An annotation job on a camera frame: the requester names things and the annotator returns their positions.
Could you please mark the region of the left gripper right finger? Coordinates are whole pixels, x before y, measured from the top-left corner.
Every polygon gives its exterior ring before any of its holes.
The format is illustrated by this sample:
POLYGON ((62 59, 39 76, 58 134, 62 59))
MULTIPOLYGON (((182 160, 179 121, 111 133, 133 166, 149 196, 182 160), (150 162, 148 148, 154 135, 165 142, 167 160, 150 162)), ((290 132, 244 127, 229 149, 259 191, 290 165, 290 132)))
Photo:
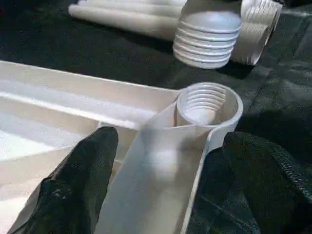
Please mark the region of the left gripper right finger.
POLYGON ((222 152, 261 233, 312 232, 312 182, 285 149, 255 135, 230 132, 222 152))

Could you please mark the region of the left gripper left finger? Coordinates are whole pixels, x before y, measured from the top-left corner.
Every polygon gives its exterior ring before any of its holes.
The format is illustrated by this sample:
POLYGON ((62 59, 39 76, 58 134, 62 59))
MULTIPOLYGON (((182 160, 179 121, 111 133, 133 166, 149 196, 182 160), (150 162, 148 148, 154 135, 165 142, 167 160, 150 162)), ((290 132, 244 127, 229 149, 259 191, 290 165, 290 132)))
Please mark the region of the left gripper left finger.
POLYGON ((115 127, 100 127, 81 140, 36 186, 8 233, 92 234, 117 145, 115 127))

